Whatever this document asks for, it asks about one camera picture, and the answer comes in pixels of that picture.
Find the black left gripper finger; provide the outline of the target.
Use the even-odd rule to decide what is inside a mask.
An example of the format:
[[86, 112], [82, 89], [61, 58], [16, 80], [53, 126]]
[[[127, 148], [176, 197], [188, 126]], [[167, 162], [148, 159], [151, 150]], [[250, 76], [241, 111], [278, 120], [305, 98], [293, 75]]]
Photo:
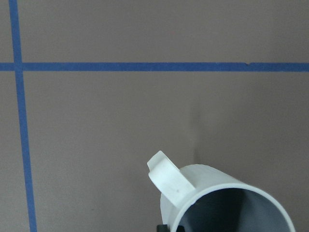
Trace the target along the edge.
[[157, 225], [156, 232], [169, 232], [169, 226], [167, 224]]

